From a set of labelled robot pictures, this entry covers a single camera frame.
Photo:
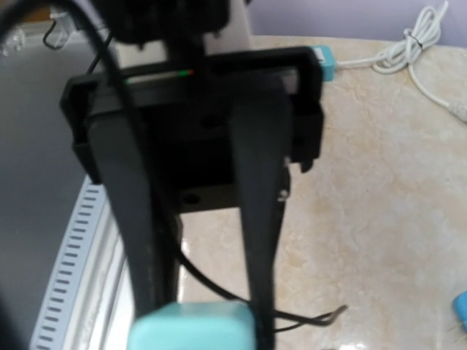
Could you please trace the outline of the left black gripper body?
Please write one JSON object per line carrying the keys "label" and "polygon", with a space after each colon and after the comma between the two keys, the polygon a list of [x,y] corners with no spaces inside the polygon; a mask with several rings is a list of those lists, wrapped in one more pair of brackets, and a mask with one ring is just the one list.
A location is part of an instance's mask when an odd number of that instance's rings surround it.
{"label": "left black gripper body", "polygon": [[71,78],[72,149],[116,215],[281,209],[291,164],[320,156],[323,70],[311,47],[166,61]]}

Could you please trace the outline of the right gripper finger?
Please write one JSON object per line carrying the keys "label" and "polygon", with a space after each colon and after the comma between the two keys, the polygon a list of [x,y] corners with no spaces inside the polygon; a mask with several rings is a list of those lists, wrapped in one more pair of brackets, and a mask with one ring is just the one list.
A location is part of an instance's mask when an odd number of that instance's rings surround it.
{"label": "right gripper finger", "polygon": [[102,87],[88,138],[123,239],[136,318],[167,305],[167,261],[180,250],[183,191],[232,184],[258,349],[272,349],[279,193],[291,107],[277,78],[192,79]]}

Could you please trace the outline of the teal USB charger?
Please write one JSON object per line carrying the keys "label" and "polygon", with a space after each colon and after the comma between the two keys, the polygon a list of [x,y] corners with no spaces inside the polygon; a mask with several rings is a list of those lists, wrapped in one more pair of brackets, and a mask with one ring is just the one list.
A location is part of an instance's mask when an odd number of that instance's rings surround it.
{"label": "teal USB charger", "polygon": [[255,320],[238,301],[170,303],[133,323],[127,348],[253,350]]}

